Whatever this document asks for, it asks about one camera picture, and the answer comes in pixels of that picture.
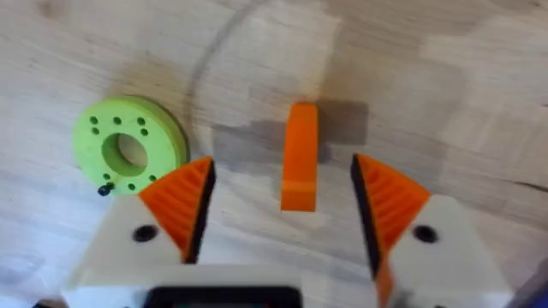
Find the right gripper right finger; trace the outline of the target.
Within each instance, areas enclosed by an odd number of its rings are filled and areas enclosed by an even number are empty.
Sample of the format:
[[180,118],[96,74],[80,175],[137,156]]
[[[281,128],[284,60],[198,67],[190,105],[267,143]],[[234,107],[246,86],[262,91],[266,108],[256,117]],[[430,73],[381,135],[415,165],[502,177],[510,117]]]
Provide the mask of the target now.
[[379,306],[509,306],[513,290],[454,198],[362,154],[350,177]]

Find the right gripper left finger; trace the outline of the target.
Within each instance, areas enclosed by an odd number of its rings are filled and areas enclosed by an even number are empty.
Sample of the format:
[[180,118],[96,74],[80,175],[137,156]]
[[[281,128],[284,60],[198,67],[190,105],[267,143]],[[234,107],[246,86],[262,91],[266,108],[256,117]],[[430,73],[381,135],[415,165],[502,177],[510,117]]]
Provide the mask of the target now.
[[115,198],[68,283],[107,285],[124,274],[195,264],[215,182],[214,160],[203,157]]

